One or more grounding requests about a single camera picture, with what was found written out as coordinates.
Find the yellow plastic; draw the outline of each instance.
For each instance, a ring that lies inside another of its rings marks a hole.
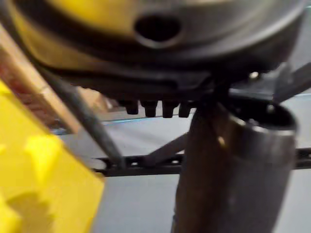
[[[47,66],[64,69],[101,70],[102,61],[71,47],[54,34],[37,27],[9,0],[12,20],[31,54]]]
[[[102,32],[133,34],[129,18],[139,3],[129,0],[46,0],[67,16]]]
[[[87,233],[103,189],[0,81],[0,233]]]

